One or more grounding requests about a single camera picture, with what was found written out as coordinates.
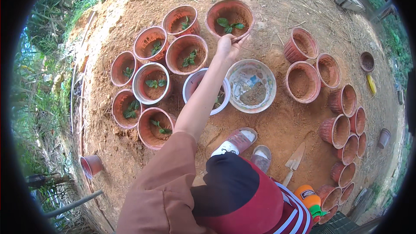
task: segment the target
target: yellow object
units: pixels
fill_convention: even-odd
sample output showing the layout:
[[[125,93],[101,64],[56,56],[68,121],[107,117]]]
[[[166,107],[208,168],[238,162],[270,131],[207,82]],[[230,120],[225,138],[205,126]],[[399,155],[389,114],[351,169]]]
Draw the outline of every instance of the yellow object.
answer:
[[[368,80],[368,84],[370,85],[371,91],[373,92],[373,95],[376,95],[377,89],[376,89],[376,83],[374,82],[373,77],[367,74],[367,80]]]

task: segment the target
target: seedling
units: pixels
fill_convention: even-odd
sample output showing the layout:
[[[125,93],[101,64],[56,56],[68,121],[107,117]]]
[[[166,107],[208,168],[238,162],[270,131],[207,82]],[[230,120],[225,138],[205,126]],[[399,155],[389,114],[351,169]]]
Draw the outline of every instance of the seedling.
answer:
[[[185,29],[187,29],[187,28],[189,27],[188,22],[189,22],[189,18],[188,18],[188,16],[186,16],[186,22],[181,23],[181,25],[182,25],[182,30],[185,30]]]
[[[194,49],[193,51],[191,51],[191,53],[189,54],[189,56],[184,59],[184,62],[182,63],[182,66],[183,67],[186,67],[186,66],[188,66],[190,64],[195,65],[194,59],[196,57],[196,53],[197,52],[198,52],[198,50],[196,50],[196,49]]]
[[[138,101],[132,101],[128,108],[123,111],[123,117],[124,118],[136,118],[136,110],[138,110],[140,107],[140,103]]]
[[[232,23],[232,24],[228,24],[228,19],[226,18],[218,18],[217,19],[217,23],[224,27],[224,33],[226,34],[231,34],[232,29],[233,28],[237,28],[237,29],[243,29],[244,25],[242,23]]]
[[[160,45],[160,41],[157,41],[153,44],[152,49],[152,56],[157,54],[162,49],[162,46]]]
[[[126,70],[123,70],[123,75],[130,79],[133,75],[133,71],[134,69],[127,67]]]
[[[154,120],[151,120],[151,119],[150,119],[150,122],[151,122],[153,125],[155,125],[156,127],[158,127],[158,128],[159,128],[159,133],[161,133],[161,134],[168,134],[168,135],[172,134],[172,130],[170,130],[169,128],[162,128],[162,127],[160,126],[160,122],[159,122],[159,121],[154,121]]]
[[[153,87],[153,88],[157,89],[157,86],[163,87],[164,85],[166,85],[166,80],[159,80],[159,81],[156,81],[156,80],[148,80],[148,81],[146,81],[146,84],[149,87]]]

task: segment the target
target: slipper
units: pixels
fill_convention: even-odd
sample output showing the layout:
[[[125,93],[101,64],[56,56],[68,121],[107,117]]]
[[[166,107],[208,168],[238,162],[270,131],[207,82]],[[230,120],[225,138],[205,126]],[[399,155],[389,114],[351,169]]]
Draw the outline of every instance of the slipper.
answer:
[[[264,158],[261,155],[256,154],[257,151],[262,151],[267,158]],[[265,145],[258,145],[254,150],[250,158],[250,162],[255,164],[263,173],[267,173],[270,163],[272,162],[272,152]]]

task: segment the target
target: green leaf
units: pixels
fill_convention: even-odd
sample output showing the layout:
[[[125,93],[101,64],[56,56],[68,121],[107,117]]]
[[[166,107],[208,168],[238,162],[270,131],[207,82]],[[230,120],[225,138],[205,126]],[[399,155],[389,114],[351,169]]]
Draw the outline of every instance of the green leaf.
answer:
[[[228,26],[228,20],[226,18],[221,18],[221,17],[218,18],[217,23],[222,27],[227,27]]]

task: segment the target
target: empty flower pot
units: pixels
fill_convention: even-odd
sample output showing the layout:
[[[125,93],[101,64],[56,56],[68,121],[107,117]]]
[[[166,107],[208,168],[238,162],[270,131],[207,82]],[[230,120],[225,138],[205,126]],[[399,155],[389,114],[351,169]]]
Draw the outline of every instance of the empty flower pot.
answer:
[[[377,143],[377,147],[384,149],[388,143],[388,140],[390,139],[390,131],[387,128],[383,128],[380,131],[379,141]]]
[[[354,161],[355,155],[358,150],[358,137],[356,134],[351,133],[348,137],[348,141],[341,149],[333,149],[335,156],[341,160],[344,165],[349,165]]]
[[[232,42],[242,39],[250,33],[255,23],[255,16],[251,9],[240,0],[222,0],[213,4],[205,15],[205,25],[208,31],[220,39],[227,34],[224,27],[217,23],[218,18],[226,18],[229,24],[242,23],[244,28],[233,28],[231,34],[236,36]]]
[[[185,34],[199,35],[201,27],[198,22],[198,11],[195,7],[188,5],[174,8],[165,15],[162,27],[167,34],[175,37],[184,36]]]
[[[349,122],[351,124],[351,132],[354,132],[360,136],[364,132],[365,119],[366,117],[364,108],[359,106],[354,115],[349,118]]]
[[[136,60],[132,52],[122,52],[111,64],[111,82],[118,87],[131,85],[133,76],[140,66],[142,66],[142,63]]]
[[[196,55],[195,64],[185,61],[191,53]],[[166,65],[169,70],[179,75],[189,75],[203,68],[208,59],[208,45],[200,36],[189,34],[179,37],[169,45],[166,53]]]
[[[290,63],[315,59],[319,54],[318,42],[305,29],[295,27],[284,44],[283,54]]]
[[[332,91],[328,96],[328,106],[335,114],[344,113],[347,117],[352,117],[357,107],[354,87],[347,84],[341,89]]]
[[[162,128],[174,130],[176,117],[158,107],[150,107],[146,109],[139,117],[137,123],[137,131],[140,140],[150,149],[160,150],[166,143],[170,134],[162,134],[159,128],[153,125],[150,120],[160,123]]]
[[[162,62],[165,59],[168,46],[166,31],[160,26],[151,26],[141,32],[134,41],[133,53],[139,60]]]
[[[349,137],[349,119],[344,114],[325,119],[319,127],[318,134],[322,140],[332,144],[336,149],[345,146]]]
[[[352,181],[355,175],[356,164],[345,166],[341,161],[336,162],[331,169],[331,179],[333,179],[341,188],[345,188]]]
[[[143,112],[143,105],[138,101],[140,106],[137,110],[135,110],[136,116],[128,118],[124,117],[123,112],[128,110],[128,107],[133,101],[137,101],[137,99],[134,96],[133,91],[130,89],[124,89],[117,92],[113,99],[112,114],[114,120],[122,128],[131,129],[136,127],[138,117]]]
[[[354,190],[354,185],[355,184],[351,182],[347,187],[342,189],[342,195],[340,197],[340,201],[338,202],[338,205],[343,205],[346,202],[346,200],[348,200],[349,196]]]
[[[334,57],[329,54],[320,54],[314,64],[319,78],[321,87],[335,89],[341,82],[341,70]]]
[[[360,56],[360,65],[365,72],[372,72],[374,70],[374,57],[369,52],[363,52]]]
[[[316,191],[316,194],[321,198],[321,210],[329,211],[340,200],[342,189],[331,185],[322,185]]]
[[[80,163],[82,170],[84,171],[85,176],[88,179],[92,179],[94,175],[96,175],[99,171],[103,169],[103,163],[98,155],[89,155],[86,157],[80,157]]]
[[[182,90],[182,97],[184,98],[185,104],[189,101],[190,97],[195,92],[196,88],[198,87],[198,83],[202,81],[207,70],[208,68],[200,69],[199,71],[190,75],[186,79],[184,83],[184,88]],[[211,116],[223,110],[227,106],[230,100],[231,87],[227,78],[224,78],[223,80],[223,89],[224,89],[224,100],[219,107],[211,110],[211,113],[210,113]]]
[[[314,101],[321,90],[321,81],[316,69],[305,61],[290,65],[284,84],[286,93],[295,101],[304,104]]]
[[[365,153],[365,149],[367,147],[367,135],[365,132],[358,137],[358,149],[357,149],[357,157],[361,159]]]
[[[159,79],[165,79],[166,85],[154,89],[146,84],[148,80]],[[145,105],[153,105],[167,99],[173,91],[168,70],[160,63],[146,63],[141,66],[134,75],[132,88],[134,96]]]

